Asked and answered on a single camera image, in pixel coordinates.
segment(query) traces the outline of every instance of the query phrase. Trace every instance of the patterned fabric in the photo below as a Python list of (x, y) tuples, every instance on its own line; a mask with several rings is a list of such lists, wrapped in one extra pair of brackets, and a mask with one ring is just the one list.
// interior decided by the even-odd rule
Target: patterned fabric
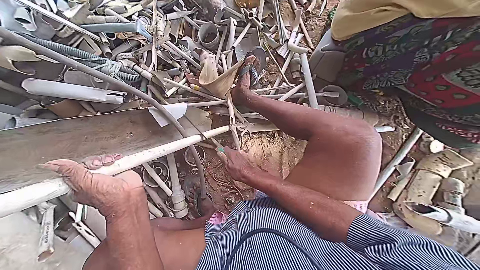
[[(338, 45), (347, 53), (340, 85), (403, 89), (412, 95), (403, 98), (405, 106), (451, 121), (455, 130), (469, 133), (459, 141), (479, 144), (471, 138), (480, 131), (480, 17), (420, 19), (409, 14)], [(410, 118), (419, 125), (421, 117)], [(435, 137), (435, 129), (426, 132)]]
[[(320, 238), (263, 193), (239, 202), (227, 222), (207, 223), (206, 249), (197, 270), (222, 270), (243, 234), (260, 228), (278, 230), (310, 252), (324, 270), (435, 270), (480, 267), (428, 238), (390, 227), (367, 215), (352, 223), (347, 245)], [(276, 235), (256, 234), (236, 254), (232, 270), (314, 270), (293, 245)]]

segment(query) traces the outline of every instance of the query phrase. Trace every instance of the pink cloth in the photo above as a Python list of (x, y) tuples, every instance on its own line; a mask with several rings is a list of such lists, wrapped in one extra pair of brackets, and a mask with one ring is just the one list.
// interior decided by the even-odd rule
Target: pink cloth
[(208, 223), (212, 225), (223, 224), (227, 221), (227, 218), (228, 218), (227, 214), (224, 214), (217, 210), (215, 211), (215, 213), (213, 213), (212, 217), (208, 220)]

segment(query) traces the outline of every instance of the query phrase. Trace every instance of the white paper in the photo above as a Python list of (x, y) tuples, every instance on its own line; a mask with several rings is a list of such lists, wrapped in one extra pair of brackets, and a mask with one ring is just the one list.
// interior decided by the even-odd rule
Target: white paper
[[(187, 103), (175, 103), (163, 106), (166, 110), (168, 110), (175, 119), (179, 119), (185, 115), (187, 112)], [(161, 126), (164, 127), (170, 122), (168, 122), (163, 115), (154, 107), (149, 107), (148, 111), (152, 114), (153, 118), (155, 118), (156, 122)]]
[(29, 78), (22, 82), (28, 93), (39, 96), (68, 98), (83, 101), (122, 104), (125, 92), (103, 90), (88, 86), (79, 86), (59, 82)]

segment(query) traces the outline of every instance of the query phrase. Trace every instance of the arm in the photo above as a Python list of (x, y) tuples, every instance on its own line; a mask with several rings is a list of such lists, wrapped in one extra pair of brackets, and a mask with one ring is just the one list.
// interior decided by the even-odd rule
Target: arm
[(219, 152), (230, 175), (256, 188), (308, 225), (323, 239), (347, 242), (353, 220), (361, 215), (354, 208), (304, 186), (292, 184), (272, 176), (248, 163), (243, 154), (228, 147)]
[(254, 168), (238, 151), (225, 148), (225, 153), (218, 155), (235, 180), (266, 193), (323, 239), (347, 244), (382, 269), (480, 270), (437, 242), (395, 229), (320, 192)]
[[(111, 165), (114, 158), (102, 157), (100, 165), (102, 162)], [(115, 269), (163, 269), (150, 226), (142, 179), (137, 173), (126, 171), (116, 177), (92, 174), (71, 160), (54, 160), (40, 167), (62, 174), (77, 202), (97, 208), (106, 217), (108, 248), (115, 258)]]

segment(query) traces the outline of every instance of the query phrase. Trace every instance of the foot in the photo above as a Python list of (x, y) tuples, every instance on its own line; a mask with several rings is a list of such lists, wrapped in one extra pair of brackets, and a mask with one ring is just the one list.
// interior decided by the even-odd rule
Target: foot
[[(254, 55), (251, 55), (245, 59), (239, 71), (248, 65), (253, 65), (256, 70), (259, 70), (261, 64)], [(250, 90), (250, 72), (247, 72), (238, 77), (237, 85), (232, 89), (232, 99), (234, 103), (242, 105), (248, 103), (249, 95), (254, 93)]]
[(212, 200), (207, 196), (205, 199), (200, 197), (200, 178), (196, 175), (190, 175), (183, 180), (183, 190), (189, 203), (189, 209), (195, 218), (207, 215), (208, 217), (216, 211)]

